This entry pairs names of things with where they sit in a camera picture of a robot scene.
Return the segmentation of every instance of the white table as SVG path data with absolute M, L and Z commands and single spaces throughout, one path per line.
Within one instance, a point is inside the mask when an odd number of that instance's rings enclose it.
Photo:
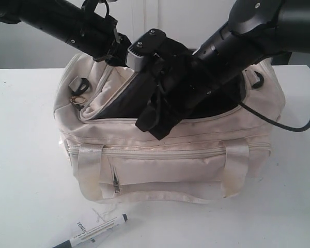
M 275 68 L 282 122 L 310 115 L 310 70 Z M 58 145 L 52 105 L 61 69 L 0 70 L 0 248 L 52 247 L 88 206 Z M 129 222 L 100 247 L 310 247 L 310 130 L 275 128 L 274 153 L 240 196 L 210 205 L 122 205 Z

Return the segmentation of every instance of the bag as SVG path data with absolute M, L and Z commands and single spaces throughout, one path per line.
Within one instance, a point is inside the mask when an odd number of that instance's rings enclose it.
M 135 118 L 98 119 L 136 76 L 129 68 L 76 55 L 61 79 L 54 116 L 73 174 L 88 200 L 208 203 L 237 195 L 246 176 L 258 175 L 270 155 L 272 125 L 239 106 L 216 116 L 184 120 L 161 141 L 140 131 Z M 285 97 L 269 63 L 250 66 L 243 77 L 243 102 L 278 120 Z M 260 77 L 263 85 L 254 87 Z M 71 89 L 83 78 L 90 87 L 76 107 Z

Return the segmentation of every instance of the front pocket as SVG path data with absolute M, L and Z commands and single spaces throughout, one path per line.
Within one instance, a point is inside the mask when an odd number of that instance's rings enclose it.
M 249 143 L 249 148 L 251 156 L 261 154 L 264 158 L 268 157 L 271 150 L 268 143 Z M 79 147 L 70 146 L 68 151 L 70 158 L 74 158 L 77 163 Z M 102 151 L 100 182 L 111 184 L 117 190 L 120 185 L 149 182 L 219 181 L 225 161 L 224 146 L 185 151 L 141 151 L 107 147 Z

